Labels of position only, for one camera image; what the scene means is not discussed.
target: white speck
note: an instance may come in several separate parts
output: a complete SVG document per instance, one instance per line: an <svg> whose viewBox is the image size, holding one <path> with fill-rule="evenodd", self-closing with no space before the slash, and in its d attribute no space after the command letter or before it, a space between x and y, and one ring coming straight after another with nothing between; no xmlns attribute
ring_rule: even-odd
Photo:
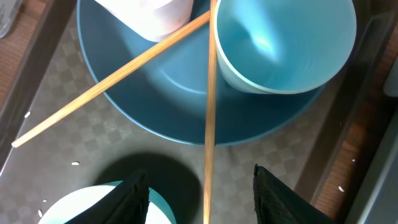
<svg viewBox="0 0 398 224"><path fill-rule="evenodd" d="M28 111L26 114L25 114L25 118L27 118L27 117L29 117L29 115L30 115L30 111Z"/></svg>

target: cup rim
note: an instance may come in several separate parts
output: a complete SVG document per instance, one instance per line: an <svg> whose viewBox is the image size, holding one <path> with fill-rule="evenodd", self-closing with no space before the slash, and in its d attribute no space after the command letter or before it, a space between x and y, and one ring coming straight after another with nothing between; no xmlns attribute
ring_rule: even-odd
<svg viewBox="0 0 398 224"><path fill-rule="evenodd" d="M348 6L349 9L351 11L351 17L352 17L352 25L353 25L353 35L352 39L351 39L351 48L349 50L347 50L346 55L345 55L345 61L348 60L349 56L351 55L351 52L353 50L354 47L354 43L355 43L355 38L356 38L356 13L355 13L355 9L354 9L354 4L352 2L352 0L347 0L348 1ZM340 70L341 68L343 68L344 64L346 63L342 63L340 67L336 68L334 72L331 72L329 75L329 77L324 81L321 82L319 84L316 84L314 86L308 87L308 88L304 88L304 89L299 89L299 90L276 90L276 89L272 89L272 88L268 88L268 87L264 87L262 85L259 85L257 83L252 82L251 80L249 80L248 78L246 78L244 75L242 75L240 72L237 71L237 69L232 66L231 62L228 60L227 56L224 53L223 48L221 47L221 43L220 43L220 38L218 37L218 25L217 25L217 18L218 18L218 11L220 9L220 4L221 4L222 0L218 0L217 4L216 4L216 8L215 8L215 15L214 15L214 26L213 26L213 32L215 35L215 40L216 40L216 47L218 52L220 53L222 60L224 60L224 62L227 64L228 68L232 70L232 72L239 77L240 79L242 79L242 81L246 82L247 84L251 85L254 88L257 88L260 91L264 91L266 93L277 93L277 94L296 94L296 93L304 93L306 91L310 91L313 89L316 89L320 86L322 86L323 84L325 84L326 82L328 82L329 80L331 80Z"/></svg>

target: blue bowl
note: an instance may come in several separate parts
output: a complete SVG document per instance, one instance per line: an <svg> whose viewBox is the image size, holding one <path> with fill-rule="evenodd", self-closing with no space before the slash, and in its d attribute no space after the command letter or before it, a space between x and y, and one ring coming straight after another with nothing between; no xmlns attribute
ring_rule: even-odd
<svg viewBox="0 0 398 224"><path fill-rule="evenodd" d="M295 94L342 68L356 17L351 0L220 0L214 29L229 84L248 93Z"/></svg>
<svg viewBox="0 0 398 224"><path fill-rule="evenodd" d="M209 10L195 1L192 17ZM155 43L94 0L78 2L78 32L93 78L101 81ZM177 142L204 144L208 24L106 91L118 110L144 129ZM216 143L237 144L271 133L298 115L321 88L297 95L255 95L217 77Z"/></svg>

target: wooden skewer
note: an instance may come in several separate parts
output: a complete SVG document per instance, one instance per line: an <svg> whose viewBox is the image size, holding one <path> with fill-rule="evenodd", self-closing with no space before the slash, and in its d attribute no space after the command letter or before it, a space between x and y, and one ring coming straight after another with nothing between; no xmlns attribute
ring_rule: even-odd
<svg viewBox="0 0 398 224"><path fill-rule="evenodd" d="M84 104L92 100L94 97L103 93L108 88L111 88L118 81L122 80L130 73L137 70L139 67L143 66L149 60L158 56L160 53L168 49L173 44L177 43L187 35L191 34L193 31L197 30L203 24L207 23L209 19L210 19L210 11L207 11L200 17L196 18L195 20L191 21L190 23L188 23L178 31L174 32L172 35L168 36L163 41L159 42L158 44L151 47L149 50L145 51L140 56L131 60L129 63L123 65L123 67L116 70L114 73L112 73L110 76L106 77L104 80L100 81L99 83L97 83L95 86L91 87L89 90L84 92L78 98L74 99L72 102L70 102L69 104L58 110L56 113L51 115L49 118L41 122L39 125L31 129L27 133L25 133L20 138L16 139L12 143L12 146L19 147L25 142L35 137L36 135L40 134L42 131L46 130L51 125L60 121L68 114L74 112L79 107L83 106Z"/></svg>
<svg viewBox="0 0 398 224"><path fill-rule="evenodd" d="M210 1L209 68L207 78L207 106L205 130L205 188L203 200L203 223L210 223L211 193L213 191L213 161L216 129L216 81L217 55L214 36L214 14L217 0Z"/></svg>

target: wooden chopstick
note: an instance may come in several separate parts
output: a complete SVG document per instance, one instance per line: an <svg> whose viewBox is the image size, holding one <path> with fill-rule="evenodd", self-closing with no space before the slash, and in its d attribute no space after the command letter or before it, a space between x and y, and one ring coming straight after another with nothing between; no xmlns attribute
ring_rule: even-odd
<svg viewBox="0 0 398 224"><path fill-rule="evenodd" d="M205 129L205 188L203 200L203 223L210 223L211 194L213 191L213 161L216 129L216 81L217 56L216 40L214 36L214 14L217 0L210 1L210 33L209 33L209 67L207 78L207 105Z"/></svg>
<svg viewBox="0 0 398 224"><path fill-rule="evenodd" d="M108 88L111 88L118 81L122 80L126 76L128 76L133 71L137 70L139 67L143 66L146 62L158 56L164 50L171 47L173 44L177 43L187 35L191 34L193 31L197 30L203 24L208 22L210 19L210 11L205 12L200 17L197 17L195 20L191 21L178 31L174 32L172 35L168 36L163 41L151 47L149 50L145 51L140 56L131 60L129 63L123 65L123 67L116 70L110 76L106 77L104 80L97 83L95 86L91 87L89 90L84 92L78 98L74 99L72 102L58 110L56 113L51 115L49 118L45 119L39 125L25 133L20 138L16 139L11 145L13 147L19 147L25 142L29 141L36 135L40 134L42 131L49 128L51 125L57 123L62 118L66 117L68 114L74 112L79 107L83 106L94 97L103 93Z"/></svg>

